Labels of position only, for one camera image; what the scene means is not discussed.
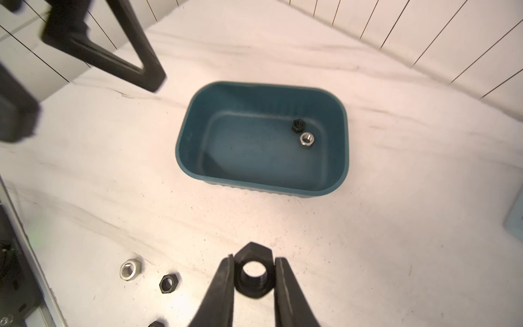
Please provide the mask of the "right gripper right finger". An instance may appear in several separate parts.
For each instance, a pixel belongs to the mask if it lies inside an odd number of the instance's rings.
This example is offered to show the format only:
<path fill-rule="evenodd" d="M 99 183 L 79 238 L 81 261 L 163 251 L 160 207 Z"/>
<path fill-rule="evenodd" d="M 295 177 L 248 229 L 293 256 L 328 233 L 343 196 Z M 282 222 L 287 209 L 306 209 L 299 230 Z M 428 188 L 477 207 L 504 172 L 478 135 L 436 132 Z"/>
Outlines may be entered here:
<path fill-rule="evenodd" d="M 320 327 L 286 258 L 276 258 L 275 272 L 275 326 Z"/>

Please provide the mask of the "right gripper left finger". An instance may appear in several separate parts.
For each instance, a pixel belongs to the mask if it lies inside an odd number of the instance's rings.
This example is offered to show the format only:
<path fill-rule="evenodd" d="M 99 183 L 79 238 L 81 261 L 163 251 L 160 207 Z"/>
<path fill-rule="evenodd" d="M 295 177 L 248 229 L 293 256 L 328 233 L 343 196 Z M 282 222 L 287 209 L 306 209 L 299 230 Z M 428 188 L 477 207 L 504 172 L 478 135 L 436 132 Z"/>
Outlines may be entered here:
<path fill-rule="evenodd" d="M 231 327 L 234 316 L 234 257 L 224 258 L 189 326 Z"/>

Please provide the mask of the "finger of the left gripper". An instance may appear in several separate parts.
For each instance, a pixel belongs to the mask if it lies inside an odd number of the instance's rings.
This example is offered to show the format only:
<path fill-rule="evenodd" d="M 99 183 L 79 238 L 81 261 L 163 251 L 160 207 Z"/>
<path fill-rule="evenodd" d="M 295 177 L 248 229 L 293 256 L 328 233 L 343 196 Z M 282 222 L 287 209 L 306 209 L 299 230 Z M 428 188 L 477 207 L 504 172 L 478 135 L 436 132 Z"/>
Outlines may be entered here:
<path fill-rule="evenodd" d="M 136 14 L 145 1 L 48 1 L 42 41 L 141 89 L 157 91 L 166 73 L 144 28 L 153 14 Z"/>
<path fill-rule="evenodd" d="M 17 143 L 34 134 L 37 100 L 1 65 L 1 142 Z"/>

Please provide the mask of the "dark teal storage box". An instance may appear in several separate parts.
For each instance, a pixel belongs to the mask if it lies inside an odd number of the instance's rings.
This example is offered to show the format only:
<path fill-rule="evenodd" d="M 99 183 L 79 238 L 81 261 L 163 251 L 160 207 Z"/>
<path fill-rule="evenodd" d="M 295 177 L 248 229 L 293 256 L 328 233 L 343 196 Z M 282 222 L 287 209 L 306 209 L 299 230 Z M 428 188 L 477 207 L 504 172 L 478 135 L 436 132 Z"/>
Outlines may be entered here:
<path fill-rule="evenodd" d="M 300 145 L 302 119 L 315 137 Z M 192 97 L 176 145 L 188 176 L 209 184 L 300 197 L 329 194 L 349 171 L 345 107 L 318 88 L 219 81 Z"/>

